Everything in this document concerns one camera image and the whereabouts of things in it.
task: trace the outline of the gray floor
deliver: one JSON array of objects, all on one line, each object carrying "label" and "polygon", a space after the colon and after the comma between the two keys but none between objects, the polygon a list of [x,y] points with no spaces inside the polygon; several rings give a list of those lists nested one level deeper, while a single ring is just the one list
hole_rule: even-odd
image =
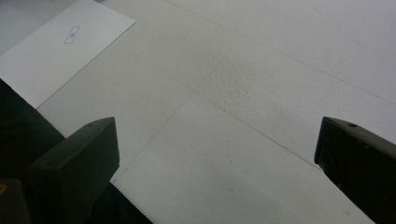
[{"label": "gray floor", "polygon": [[[72,3],[1,0],[0,54]],[[394,2],[102,4],[137,23],[38,110],[114,116],[112,181],[152,221],[372,223],[313,159],[323,116],[396,142]]]}]

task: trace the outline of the white paper sheet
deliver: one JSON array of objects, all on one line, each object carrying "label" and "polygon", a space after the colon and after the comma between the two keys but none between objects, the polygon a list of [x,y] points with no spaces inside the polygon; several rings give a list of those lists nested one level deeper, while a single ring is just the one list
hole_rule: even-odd
[{"label": "white paper sheet", "polygon": [[38,108],[134,24],[93,0],[79,0],[0,57],[0,78]]}]

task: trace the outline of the white surface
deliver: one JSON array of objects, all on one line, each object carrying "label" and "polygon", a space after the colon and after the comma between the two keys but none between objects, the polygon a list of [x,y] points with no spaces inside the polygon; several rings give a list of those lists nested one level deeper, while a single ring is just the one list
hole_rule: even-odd
[{"label": "white surface", "polygon": [[0,0],[0,55],[61,13],[41,0]]},{"label": "white surface", "polygon": [[324,115],[396,142],[384,4],[106,0],[139,22],[39,111],[66,135],[115,116],[113,181],[155,223],[371,223],[312,163]]},{"label": "white surface", "polygon": [[[39,107],[134,21],[92,0],[79,0],[0,57],[0,78]],[[73,44],[65,44],[79,26]]]},{"label": "white surface", "polygon": [[321,171],[195,95],[115,185],[155,223],[372,223]]},{"label": "white surface", "polygon": [[166,0],[396,104],[396,4]]},{"label": "white surface", "polygon": [[247,38],[203,77],[206,99],[312,164],[323,117],[396,143],[396,105]]}]

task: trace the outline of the white card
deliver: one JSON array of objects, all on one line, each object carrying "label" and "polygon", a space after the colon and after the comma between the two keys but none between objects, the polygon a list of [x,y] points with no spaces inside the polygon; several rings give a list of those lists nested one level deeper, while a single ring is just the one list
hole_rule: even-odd
[{"label": "white card", "polygon": [[79,0],[0,56],[0,78],[38,108],[134,23]]}]

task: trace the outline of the black object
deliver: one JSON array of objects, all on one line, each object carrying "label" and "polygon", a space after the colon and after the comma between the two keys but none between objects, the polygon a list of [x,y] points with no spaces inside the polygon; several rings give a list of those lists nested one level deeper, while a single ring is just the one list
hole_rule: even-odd
[{"label": "black object", "polygon": [[315,163],[375,223],[396,223],[396,146],[391,142],[356,124],[323,118]]},{"label": "black object", "polygon": [[[49,219],[51,213],[47,211],[58,208],[57,205],[54,206],[55,208],[47,205],[46,197],[41,197],[44,190],[36,191],[32,187],[28,167],[63,140],[64,137],[46,119],[0,79],[0,179],[16,178],[21,181],[21,190],[28,204],[33,224],[57,223]],[[33,183],[35,186],[40,186],[34,179]],[[0,212],[6,211],[4,207],[10,209],[12,204],[20,203],[22,200],[19,196],[14,199],[17,201],[8,204],[1,201]],[[12,219],[6,218],[0,215],[0,223],[15,224]],[[151,222],[117,188],[107,182],[105,189],[92,205],[91,216],[83,223],[149,224]]]},{"label": "black object", "polygon": [[0,180],[0,221],[1,223],[31,224],[21,181],[17,179]]},{"label": "black object", "polygon": [[52,223],[81,223],[119,168],[114,118],[91,122],[35,161],[29,177]]}]

